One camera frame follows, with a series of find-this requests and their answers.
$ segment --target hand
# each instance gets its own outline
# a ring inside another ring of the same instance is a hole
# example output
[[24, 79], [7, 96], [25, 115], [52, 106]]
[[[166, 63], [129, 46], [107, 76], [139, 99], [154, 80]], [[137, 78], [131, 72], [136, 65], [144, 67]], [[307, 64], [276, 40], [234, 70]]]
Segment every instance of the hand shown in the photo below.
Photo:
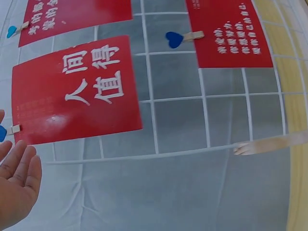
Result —
[[[0, 110], [0, 123], [4, 111]], [[10, 141], [0, 143], [0, 230], [28, 216], [39, 196], [42, 167], [32, 146], [19, 141], [12, 148]]]

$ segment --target white grid lines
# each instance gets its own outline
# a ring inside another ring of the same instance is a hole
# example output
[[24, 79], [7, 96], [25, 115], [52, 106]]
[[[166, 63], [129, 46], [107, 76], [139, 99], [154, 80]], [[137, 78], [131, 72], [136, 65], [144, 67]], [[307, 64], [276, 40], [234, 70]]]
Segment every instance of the white grid lines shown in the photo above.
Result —
[[[259, 15], [257, 7], [255, 6], [255, 2], [252, 1], [252, 4], [253, 4], [255, 11], [258, 15], [258, 18], [260, 20], [261, 16]], [[274, 55], [274, 51], [273, 51], [273, 49], [270, 45], [270, 39], [269, 39], [269, 37], [266, 33], [264, 24], [261, 23], [261, 26], [262, 26], [263, 34], [265, 35], [266, 42], [268, 44], [268, 48], [269, 48], [270, 55], [271, 55], [271, 61], [273, 63], [273, 67], [274, 67], [274, 73], [275, 73], [275, 77], [276, 77], [276, 83], [277, 83], [277, 89], [278, 89], [278, 95], [279, 95], [279, 102], [280, 102], [281, 118], [282, 118], [282, 133], [283, 133], [283, 135], [285, 135], [286, 134], [286, 119], [285, 119], [285, 113], [284, 113], [284, 101], [283, 101], [283, 97], [282, 97], [282, 89], [281, 89], [281, 85], [280, 85], [280, 79], [279, 79], [279, 75], [278, 75], [278, 71], [277, 71], [277, 66], [276, 66], [276, 62], [275, 62], [275, 59], [274, 59], [275, 55]]]
[[99, 143], [100, 143], [100, 152], [101, 152], [101, 158], [104, 159], [104, 149], [103, 149], [103, 138], [102, 136], [99, 137]]
[[188, 151], [172, 152], [172, 153], [160, 153], [151, 155], [134, 155], [134, 156], [124, 156], [124, 157], [112, 157], [105, 159], [91, 159], [91, 160], [67, 160], [67, 161], [57, 161], [57, 162], [45, 162], [45, 165], [81, 165], [86, 163], [101, 163], [101, 162], [112, 162], [112, 161], [128, 161], [128, 160], [149, 160], [149, 159], [159, 159], [165, 157], [183, 156], [183, 155], [194, 155], [201, 153], [208, 153], [220, 150], [234, 149], [237, 144], [230, 144], [224, 146], [217, 146], [211, 148], [201, 148]]
[[292, 35], [291, 35], [291, 32], [290, 32], [290, 28], [287, 26], [287, 22], [281, 12], [281, 9], [277, 3], [276, 0], [274, 0], [274, 3], [275, 3], [275, 6], [282, 18], [282, 21], [283, 21], [283, 24], [284, 24], [284, 27], [288, 33], [288, 36], [290, 38], [290, 41], [291, 41], [291, 44], [292, 44], [292, 48], [294, 50], [294, 53], [295, 53], [295, 56], [296, 56], [296, 62], [297, 62], [297, 65], [298, 65], [298, 68], [299, 68], [299, 72], [300, 72], [300, 78], [301, 78], [301, 82], [302, 82], [302, 87], [303, 87], [303, 92], [304, 92], [304, 99], [305, 99], [305, 106], [306, 106], [306, 118], [307, 118], [307, 123], [308, 123], [308, 102], [307, 102], [307, 90], [306, 90], [306, 85], [305, 85], [305, 80], [304, 80], [304, 75], [303, 75], [303, 71], [302, 71], [302, 68], [300, 66], [300, 62], [299, 62], [299, 58], [298, 58], [298, 54], [297, 54], [297, 50], [296, 50], [296, 46], [294, 44], [294, 41], [293, 41], [293, 38], [292, 38]]
[[56, 149], [55, 149], [55, 143], [51, 143], [51, 149], [52, 149], [52, 157], [53, 157], [53, 161], [57, 161], [56, 158]]
[[250, 106], [249, 89], [248, 89], [248, 84], [247, 84], [245, 68], [242, 68], [242, 75], [243, 75], [244, 88], [245, 88], [245, 96], [246, 96], [246, 102], [247, 102], [249, 140], [253, 141], [254, 140], [254, 136], [253, 136], [253, 128], [252, 128], [251, 106]]
[[98, 26], [94, 27], [94, 41], [98, 40]]
[[[158, 52], [149, 52], [149, 55], [162, 55], [162, 54], [195, 54], [196, 51], [158, 51]], [[146, 56], [146, 53], [136, 53], [135, 56]], [[272, 57], [288, 58], [288, 59], [297, 59], [293, 56], [282, 55], [282, 54], [271, 54]], [[308, 61], [305, 58], [298, 58], [298, 60]]]
[[209, 128], [209, 122], [208, 122], [207, 103], [206, 103], [206, 98], [205, 98], [205, 87], [204, 87], [203, 74], [202, 74], [201, 68], [198, 69], [198, 74], [199, 74], [202, 103], [203, 103], [203, 114], [204, 114], [205, 134], [206, 134], [206, 146], [208, 148], [210, 148], [211, 147], [210, 128]]
[[[292, 56], [285, 56], [285, 55], [276, 55], [273, 54], [272, 48], [269, 45], [269, 49], [272, 55], [272, 60], [274, 64], [274, 71], [275, 71], [275, 77], [276, 77], [276, 82], [277, 82], [277, 88], [278, 92], [264, 92], [264, 93], [249, 93], [248, 89], [248, 84], [247, 84], [247, 78], [245, 74], [245, 69], [242, 68], [242, 75], [243, 75], [243, 80], [244, 80], [244, 89], [245, 93], [243, 94], [225, 94], [225, 95], [208, 95], [206, 96], [205, 94], [205, 88], [204, 88], [204, 83], [203, 83], [203, 76], [202, 76], [202, 70], [201, 68], [198, 69], [199, 72], [199, 79], [200, 79], [200, 85], [201, 85], [201, 96], [192, 96], [192, 97], [177, 97], [177, 98], [168, 98], [168, 99], [154, 99], [154, 89], [153, 89], [153, 83], [152, 83], [152, 72], [151, 72], [151, 62], [150, 62], [150, 55], [165, 55], [165, 54], [187, 54], [187, 53], [196, 53], [196, 51], [159, 51], [159, 52], [149, 52], [149, 43], [148, 43], [148, 34], [147, 34], [147, 28], [146, 28], [146, 15], [187, 15], [188, 12], [157, 12], [157, 13], [146, 13], [145, 8], [144, 8], [144, 0], [141, 1], [141, 13], [136, 13], [134, 16], [141, 16], [142, 20], [142, 29], [143, 29], [143, 37], [144, 37], [144, 45], [145, 45], [145, 53], [137, 53], [134, 54], [135, 56], [145, 56], [146, 58], [146, 65], [147, 65], [147, 77], [148, 77], [148, 87], [149, 87], [149, 94], [150, 94], [150, 99], [145, 100], [145, 101], [140, 101], [140, 103], [150, 103], [151, 105], [151, 115], [152, 115], [152, 125], [153, 125], [153, 133], [154, 133], [154, 146], [155, 146], [155, 154], [153, 155], [141, 155], [141, 156], [127, 156], [127, 157], [114, 157], [114, 158], [104, 158], [104, 153], [103, 153], [103, 141], [102, 137], [99, 138], [99, 145], [100, 145], [100, 150], [101, 150], [101, 159], [91, 159], [91, 160], [77, 160], [77, 161], [56, 161], [55, 160], [55, 154], [54, 154], [54, 162], [47, 162], [45, 164], [47, 165], [66, 165], [66, 164], [83, 164], [83, 163], [94, 163], [94, 162], [109, 162], [109, 161], [119, 161], [119, 160], [143, 160], [143, 159], [156, 159], [156, 158], [163, 158], [163, 157], [171, 157], [171, 156], [180, 156], [180, 155], [190, 155], [190, 154], [199, 154], [199, 153], [206, 153], [210, 151], [217, 151], [217, 150], [228, 150], [231, 148], [234, 148], [234, 144], [231, 145], [225, 145], [225, 146], [218, 146], [218, 147], [211, 147], [210, 144], [210, 133], [209, 133], [209, 122], [208, 122], [208, 111], [207, 111], [207, 106], [206, 106], [206, 99], [208, 98], [222, 98], [222, 97], [245, 97], [246, 102], [247, 102], [247, 112], [248, 112], [248, 123], [249, 123], [249, 137], [250, 140], [253, 140], [253, 126], [252, 126], [252, 115], [251, 115], [251, 106], [250, 106], [250, 96], [253, 95], [278, 95], [280, 99], [280, 104], [281, 104], [281, 114], [282, 114], [282, 128], [283, 128], [283, 134], [286, 133], [286, 119], [285, 119], [285, 114], [284, 114], [284, 103], [283, 103], [283, 95], [286, 94], [303, 94], [306, 95], [306, 87], [304, 84], [304, 79], [303, 79], [303, 73], [301, 71], [301, 79], [302, 79], [302, 84], [303, 84], [303, 92], [282, 92], [281, 85], [280, 85], [280, 80], [279, 80], [279, 75], [277, 72], [276, 64], [274, 57], [283, 57], [283, 58], [291, 58], [291, 59], [296, 59], [297, 63], [300, 67], [299, 60], [307, 61], [305, 59], [301, 59], [298, 57], [298, 54], [295, 49], [294, 42], [291, 37], [290, 31], [297, 31], [300, 33], [303, 33], [302, 31], [299, 30], [294, 30], [292, 28], [289, 28], [286, 24], [285, 19], [283, 18], [283, 25], [273, 23], [273, 22], [268, 22], [261, 20], [260, 15], [258, 14], [258, 17], [261, 21], [262, 28], [264, 31], [264, 34], [266, 36], [266, 40], [269, 44], [269, 38], [267, 36], [267, 33], [264, 29], [263, 23], [268, 23], [268, 24], [273, 24], [277, 26], [284, 26], [288, 32], [288, 35], [291, 38], [292, 46], [295, 51], [296, 57]], [[277, 9], [279, 10], [280, 14], [282, 14], [280, 8], [277, 5], [277, 1], [274, 0]], [[94, 27], [94, 41], [98, 40], [98, 26]], [[54, 47], [54, 37], [52, 38], [52, 50]], [[205, 132], [206, 132], [206, 141], [207, 141], [207, 148], [203, 149], [198, 149], [198, 150], [189, 150], [189, 151], [181, 151], [181, 152], [173, 152], [173, 153], [159, 153], [159, 147], [158, 147], [158, 140], [157, 140], [157, 126], [156, 126], [156, 118], [155, 118], [155, 102], [169, 102], [169, 101], [180, 101], [180, 100], [193, 100], [193, 99], [202, 99], [203, 100], [203, 105], [204, 105], [204, 117], [205, 117]], [[306, 104], [306, 112], [308, 112], [308, 103], [307, 103], [307, 97], [305, 96], [305, 104]]]
[[155, 153], [159, 153], [158, 149], [158, 140], [157, 140], [157, 126], [156, 126], [156, 116], [155, 116], [155, 104], [154, 104], [154, 93], [153, 93], [153, 84], [152, 84], [152, 72], [151, 72], [151, 61], [149, 55], [149, 41], [148, 34], [146, 28], [146, 20], [145, 20], [145, 9], [144, 9], [144, 0], [140, 0], [141, 5], [141, 19], [142, 19], [142, 30], [143, 30], [143, 39], [144, 39], [144, 47], [145, 47], [145, 60], [147, 66], [147, 76], [148, 76], [148, 84], [149, 84], [149, 94], [150, 94], [150, 104], [151, 104], [151, 115], [152, 115], [152, 126], [153, 126], [153, 135], [154, 135], [154, 147]]

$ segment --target red card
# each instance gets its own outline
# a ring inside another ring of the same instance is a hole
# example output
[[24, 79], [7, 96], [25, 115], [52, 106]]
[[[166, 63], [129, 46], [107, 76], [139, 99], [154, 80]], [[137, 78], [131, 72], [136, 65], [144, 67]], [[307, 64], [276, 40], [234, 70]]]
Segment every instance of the red card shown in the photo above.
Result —
[[130, 0], [29, 0], [19, 47], [72, 30], [132, 19]]
[[128, 36], [54, 52], [13, 68], [15, 141], [64, 141], [142, 128]]
[[186, 0], [200, 68], [273, 67], [251, 0]]

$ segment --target fingers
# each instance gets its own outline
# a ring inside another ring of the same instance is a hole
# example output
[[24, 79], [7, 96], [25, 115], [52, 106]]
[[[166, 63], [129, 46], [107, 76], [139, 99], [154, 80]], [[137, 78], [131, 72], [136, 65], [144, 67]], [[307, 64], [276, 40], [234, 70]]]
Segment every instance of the fingers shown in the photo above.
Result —
[[4, 118], [4, 111], [0, 110], [0, 123], [2, 122], [3, 118]]
[[25, 183], [25, 190], [28, 192], [32, 205], [38, 199], [39, 188], [42, 180], [42, 165], [38, 155], [35, 155], [29, 165], [28, 175]]
[[0, 161], [2, 161], [7, 156], [10, 149], [12, 148], [12, 145], [13, 144], [10, 141], [0, 143]]
[[24, 141], [19, 141], [16, 146], [10, 151], [3, 163], [0, 165], [0, 177], [5, 179], [11, 178], [25, 152], [27, 144]]
[[28, 146], [25, 150], [23, 157], [13, 175], [12, 178], [9, 178], [10, 182], [16, 183], [22, 187], [25, 186], [25, 182], [27, 179], [29, 164], [31, 159], [36, 155], [36, 150], [32, 146]]

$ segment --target wooden clothespin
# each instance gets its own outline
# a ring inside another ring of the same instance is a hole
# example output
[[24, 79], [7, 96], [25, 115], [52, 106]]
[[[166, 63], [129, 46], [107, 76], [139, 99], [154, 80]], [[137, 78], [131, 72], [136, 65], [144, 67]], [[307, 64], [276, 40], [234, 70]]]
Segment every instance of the wooden clothespin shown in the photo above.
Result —
[[20, 33], [23, 29], [28, 28], [28, 27], [29, 27], [29, 22], [25, 22], [19, 27], [10, 26], [6, 37], [9, 39], [10, 37]]
[[0, 126], [0, 142], [3, 142], [5, 137], [20, 132], [20, 125], [11, 126], [9, 129], [5, 129]]
[[235, 155], [253, 155], [308, 143], [308, 130], [292, 132], [285, 136], [270, 137], [252, 142], [242, 142], [234, 149]]
[[169, 47], [173, 49], [177, 48], [182, 42], [191, 42], [194, 39], [201, 39], [203, 37], [203, 31], [190, 32], [184, 35], [172, 31], [166, 33], [166, 39], [169, 40]]
[[187, 33], [184, 36], [184, 40], [183, 42], [191, 42], [193, 41], [194, 39], [201, 39], [204, 37], [204, 33], [203, 31], [197, 31], [197, 32], [190, 32], [190, 33]]

